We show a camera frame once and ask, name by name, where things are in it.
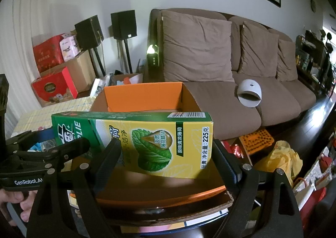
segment red gift box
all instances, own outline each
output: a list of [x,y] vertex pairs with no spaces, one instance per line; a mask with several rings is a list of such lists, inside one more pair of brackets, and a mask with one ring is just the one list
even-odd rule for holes
[[33,47],[36,65],[40,73],[64,63],[59,45],[63,39],[64,34],[56,35]]
[[42,107],[76,99],[78,92],[67,67],[31,84]]

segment speaker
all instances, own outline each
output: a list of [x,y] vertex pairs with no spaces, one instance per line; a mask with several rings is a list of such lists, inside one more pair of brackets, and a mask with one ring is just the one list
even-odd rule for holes
[[114,39],[126,40],[137,36],[135,10],[113,13],[111,21]]
[[98,47],[104,40],[98,16],[92,16],[75,25],[77,41],[83,50]]

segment yellow plastic bag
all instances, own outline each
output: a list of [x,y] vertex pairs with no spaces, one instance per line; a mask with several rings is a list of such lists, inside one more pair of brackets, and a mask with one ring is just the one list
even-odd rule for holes
[[274,172],[276,168],[281,168],[293,187],[293,180],[302,168],[302,160],[288,142],[277,141],[272,152],[257,162],[253,168],[265,172]]

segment finger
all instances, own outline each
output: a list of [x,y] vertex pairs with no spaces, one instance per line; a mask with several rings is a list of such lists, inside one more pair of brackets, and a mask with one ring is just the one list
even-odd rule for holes
[[37,191],[30,191],[26,200],[20,203],[21,209],[27,211],[32,208]]
[[16,227],[16,223],[15,221],[12,219],[9,221],[9,224],[12,226],[12,227]]
[[9,215],[9,212],[7,210],[5,203],[0,204],[0,212],[3,214],[3,216],[5,217],[7,221],[11,220],[11,216]]
[[31,209],[29,209],[29,210],[27,210],[27,211],[24,211],[24,212],[21,212],[21,214],[20,214],[20,216],[21,216],[21,219],[22,219],[22,221],[23,222],[28,222],[29,221],[29,216],[30,216],[30,212],[31,212],[32,210]]
[[22,192],[7,192],[4,189],[0,190],[0,203],[20,203],[24,199]]

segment dark wood floor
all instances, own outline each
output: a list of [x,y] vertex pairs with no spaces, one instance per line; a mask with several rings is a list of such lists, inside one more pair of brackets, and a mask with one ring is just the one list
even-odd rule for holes
[[[316,104],[301,114],[295,120],[267,127],[267,131],[274,137],[274,142],[287,141],[291,148],[298,152],[304,162],[304,169],[311,165],[305,165],[312,159],[310,155],[313,149],[322,150],[325,146],[316,146],[315,141],[320,134],[321,128],[336,102],[336,94],[331,98],[321,94],[316,99]],[[274,147],[274,144],[251,156],[252,163],[266,156]]]

